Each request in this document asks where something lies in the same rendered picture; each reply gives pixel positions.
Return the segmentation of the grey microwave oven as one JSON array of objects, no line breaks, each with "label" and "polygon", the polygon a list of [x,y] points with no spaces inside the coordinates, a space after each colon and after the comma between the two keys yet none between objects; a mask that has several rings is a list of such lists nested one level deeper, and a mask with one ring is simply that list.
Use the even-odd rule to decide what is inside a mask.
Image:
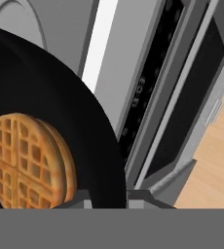
[{"label": "grey microwave oven", "polygon": [[[189,55],[209,0],[119,0],[95,97],[120,144],[127,188],[146,160]],[[219,100],[222,101],[224,88]],[[151,195],[174,205],[195,164]]]}]

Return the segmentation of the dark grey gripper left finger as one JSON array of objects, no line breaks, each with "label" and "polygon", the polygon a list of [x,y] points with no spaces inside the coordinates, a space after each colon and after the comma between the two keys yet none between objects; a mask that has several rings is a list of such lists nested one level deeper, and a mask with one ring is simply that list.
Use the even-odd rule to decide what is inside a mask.
[{"label": "dark grey gripper left finger", "polygon": [[56,209],[92,209],[92,202],[88,190],[78,190],[72,200],[64,202]]}]

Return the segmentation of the microwave door with dark window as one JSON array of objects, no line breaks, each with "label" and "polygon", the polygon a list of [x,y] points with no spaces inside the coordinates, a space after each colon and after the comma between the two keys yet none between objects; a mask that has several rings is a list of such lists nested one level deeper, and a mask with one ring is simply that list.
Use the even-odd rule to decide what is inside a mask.
[{"label": "microwave door with dark window", "polygon": [[224,0],[209,0],[156,137],[135,179],[157,191],[187,167],[203,137],[211,107],[224,88]]}]

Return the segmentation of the golden brown round waffle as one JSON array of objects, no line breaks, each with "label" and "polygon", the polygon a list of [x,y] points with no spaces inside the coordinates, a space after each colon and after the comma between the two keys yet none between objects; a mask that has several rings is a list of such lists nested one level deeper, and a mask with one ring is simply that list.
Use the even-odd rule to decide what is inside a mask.
[{"label": "golden brown round waffle", "polygon": [[77,190],[75,163],[59,132],[14,113],[0,117],[0,203],[4,208],[48,209]]}]

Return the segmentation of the black bowl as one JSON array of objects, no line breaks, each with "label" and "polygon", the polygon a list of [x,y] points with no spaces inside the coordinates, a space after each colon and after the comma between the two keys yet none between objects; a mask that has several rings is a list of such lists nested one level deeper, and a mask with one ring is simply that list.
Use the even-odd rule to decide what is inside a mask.
[{"label": "black bowl", "polygon": [[52,125],[68,145],[77,188],[94,208],[127,204],[124,160],[101,105],[64,63],[0,29],[0,116],[23,113]]}]

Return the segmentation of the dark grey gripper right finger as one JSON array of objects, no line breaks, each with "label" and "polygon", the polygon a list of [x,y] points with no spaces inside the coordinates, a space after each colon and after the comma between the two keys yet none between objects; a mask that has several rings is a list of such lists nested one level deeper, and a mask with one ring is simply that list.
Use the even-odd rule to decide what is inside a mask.
[{"label": "dark grey gripper right finger", "polygon": [[173,206],[155,199],[148,190],[128,190],[128,209],[173,209]]}]

